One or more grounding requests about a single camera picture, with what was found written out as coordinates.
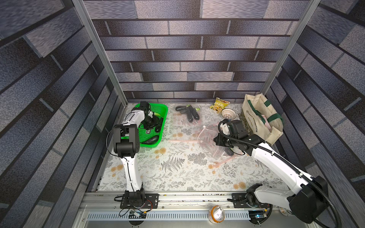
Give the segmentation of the eggplant with stem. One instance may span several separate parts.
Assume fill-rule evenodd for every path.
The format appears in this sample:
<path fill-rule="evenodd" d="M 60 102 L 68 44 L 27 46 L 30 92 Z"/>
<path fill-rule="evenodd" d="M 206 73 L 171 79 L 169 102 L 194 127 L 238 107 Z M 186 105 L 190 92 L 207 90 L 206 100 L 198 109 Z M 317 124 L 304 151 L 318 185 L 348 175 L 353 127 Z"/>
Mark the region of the eggplant with stem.
<path fill-rule="evenodd" d="M 183 105 L 180 105 L 180 106 L 177 106 L 175 108 L 176 111 L 182 111 L 182 110 L 185 110 L 187 108 L 187 106 L 183 106 Z"/>

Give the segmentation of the clear pink-dotted zip-top bag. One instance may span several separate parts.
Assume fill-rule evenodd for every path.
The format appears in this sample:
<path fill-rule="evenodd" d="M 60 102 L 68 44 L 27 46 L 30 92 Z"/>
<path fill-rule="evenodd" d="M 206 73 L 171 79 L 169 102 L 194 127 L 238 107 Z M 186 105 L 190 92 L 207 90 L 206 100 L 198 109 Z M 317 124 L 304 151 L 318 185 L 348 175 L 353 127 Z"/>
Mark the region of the clear pink-dotted zip-top bag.
<path fill-rule="evenodd" d="M 181 125 L 202 124 L 202 107 L 199 104 L 178 105 L 174 108 L 174 120 Z"/>

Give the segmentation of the long eggplant stem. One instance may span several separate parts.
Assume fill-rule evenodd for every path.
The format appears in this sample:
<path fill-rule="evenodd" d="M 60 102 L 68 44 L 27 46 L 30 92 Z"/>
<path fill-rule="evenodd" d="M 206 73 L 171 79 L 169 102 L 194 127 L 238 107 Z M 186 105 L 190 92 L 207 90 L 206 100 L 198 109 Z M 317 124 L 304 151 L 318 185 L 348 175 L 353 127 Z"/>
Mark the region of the long eggplant stem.
<path fill-rule="evenodd" d="M 193 116 L 192 116 L 192 113 L 191 113 L 189 107 L 186 108 L 186 116 L 187 116 L 188 122 L 192 123 L 193 122 Z"/>

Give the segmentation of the large eggplant front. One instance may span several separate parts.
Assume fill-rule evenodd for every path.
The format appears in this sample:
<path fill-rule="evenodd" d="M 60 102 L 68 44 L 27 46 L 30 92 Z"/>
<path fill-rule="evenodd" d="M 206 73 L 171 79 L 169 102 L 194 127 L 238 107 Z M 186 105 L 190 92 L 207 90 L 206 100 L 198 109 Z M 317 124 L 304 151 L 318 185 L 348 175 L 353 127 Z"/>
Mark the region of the large eggplant front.
<path fill-rule="evenodd" d="M 194 107 L 190 106 L 190 112 L 191 112 L 191 114 L 192 114 L 193 118 L 194 118 L 195 120 L 199 121 L 200 116 L 199 116 L 199 114 L 197 113 L 196 108 L 194 108 Z"/>

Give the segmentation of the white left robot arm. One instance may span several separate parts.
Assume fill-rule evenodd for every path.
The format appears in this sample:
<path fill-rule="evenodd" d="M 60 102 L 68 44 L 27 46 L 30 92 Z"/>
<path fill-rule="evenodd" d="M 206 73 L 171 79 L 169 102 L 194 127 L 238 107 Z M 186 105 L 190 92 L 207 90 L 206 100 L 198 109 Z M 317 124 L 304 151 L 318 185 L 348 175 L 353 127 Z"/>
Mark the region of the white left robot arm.
<path fill-rule="evenodd" d="M 140 149 L 139 130 L 141 123 L 153 123 L 154 113 L 150 104 L 143 101 L 126 115 L 125 120 L 113 128 L 113 150 L 122 161 L 125 176 L 125 200 L 130 204 L 142 204 L 145 200 L 143 183 L 139 176 L 136 154 Z"/>

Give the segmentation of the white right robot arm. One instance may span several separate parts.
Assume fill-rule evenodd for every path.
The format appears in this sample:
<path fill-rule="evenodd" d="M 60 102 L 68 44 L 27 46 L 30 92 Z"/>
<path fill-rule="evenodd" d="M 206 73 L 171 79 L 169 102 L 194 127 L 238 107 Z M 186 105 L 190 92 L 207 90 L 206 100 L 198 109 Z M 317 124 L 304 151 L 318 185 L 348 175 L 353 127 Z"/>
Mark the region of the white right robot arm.
<path fill-rule="evenodd" d="M 314 222 L 329 206 L 327 182 L 300 170 L 258 135 L 248 135 L 240 120 L 222 120 L 218 124 L 217 146 L 237 148 L 267 166 L 289 190 L 274 189 L 256 183 L 247 189 L 241 202 L 251 207 L 270 204 L 290 210 L 305 223 Z"/>

